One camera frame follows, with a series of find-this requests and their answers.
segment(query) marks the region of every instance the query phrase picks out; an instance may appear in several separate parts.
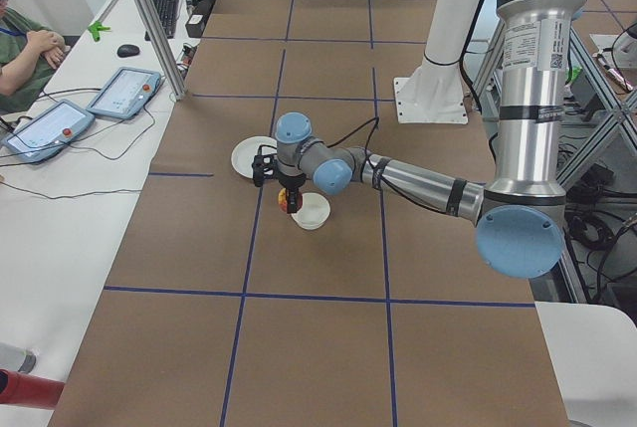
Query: person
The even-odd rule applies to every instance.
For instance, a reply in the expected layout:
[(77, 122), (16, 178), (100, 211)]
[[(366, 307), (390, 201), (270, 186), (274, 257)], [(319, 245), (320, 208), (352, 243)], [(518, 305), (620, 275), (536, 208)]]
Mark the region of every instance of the person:
[(65, 58), (64, 38), (0, 0), (0, 114), (28, 109)]

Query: blue joint cap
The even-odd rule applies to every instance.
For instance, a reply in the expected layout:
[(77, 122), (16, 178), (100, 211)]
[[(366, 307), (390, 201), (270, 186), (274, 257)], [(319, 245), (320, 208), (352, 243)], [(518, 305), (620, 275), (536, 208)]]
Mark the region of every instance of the blue joint cap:
[(476, 245), (494, 270), (526, 279), (549, 272), (564, 248), (555, 222), (522, 205), (499, 206), (483, 216), (476, 229)]
[(323, 162), (315, 171), (313, 182), (328, 195), (343, 190), (351, 180), (351, 168), (343, 160), (334, 158)]
[(291, 111), (277, 122), (275, 138), (280, 143), (299, 143), (312, 135), (310, 119), (302, 113)]

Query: white plate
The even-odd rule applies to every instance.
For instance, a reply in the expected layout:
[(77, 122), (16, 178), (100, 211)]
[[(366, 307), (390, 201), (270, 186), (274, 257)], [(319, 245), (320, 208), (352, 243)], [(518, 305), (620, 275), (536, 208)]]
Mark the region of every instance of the white plate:
[[(268, 136), (252, 136), (235, 146), (235, 149), (232, 150), (232, 155), (230, 155), (230, 161), (237, 173), (252, 179), (252, 162), (260, 145), (277, 146), (277, 141)], [(277, 150), (264, 146), (261, 152), (264, 155), (269, 155), (270, 153), (276, 153)]]
[(329, 216), (329, 202), (318, 193), (304, 193), (301, 209), (291, 216), (303, 229), (316, 230)]

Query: green clip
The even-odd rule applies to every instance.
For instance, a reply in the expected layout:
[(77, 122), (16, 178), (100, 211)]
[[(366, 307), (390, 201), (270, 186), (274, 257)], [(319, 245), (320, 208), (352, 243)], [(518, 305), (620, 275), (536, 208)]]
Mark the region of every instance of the green clip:
[(109, 31), (110, 27), (103, 26), (100, 21), (95, 21), (89, 26), (89, 32), (93, 36), (94, 41), (100, 40), (100, 31)]

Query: green shirt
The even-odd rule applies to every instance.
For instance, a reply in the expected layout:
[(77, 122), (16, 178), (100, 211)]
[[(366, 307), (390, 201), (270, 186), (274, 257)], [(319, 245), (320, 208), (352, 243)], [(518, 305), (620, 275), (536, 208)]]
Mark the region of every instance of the green shirt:
[[(40, 31), (48, 28), (18, 14), (13, 9), (7, 9), (5, 16), (0, 19), (0, 27), (16, 33), (26, 34), (29, 31)], [(27, 45), (27, 37), (12, 36), (0, 32), (0, 66), (13, 61)], [(36, 68), (29, 79), (13, 96), (6, 97), (0, 94), (0, 113), (15, 112), (28, 109), (38, 97), (55, 71), (44, 60), (38, 59)]]

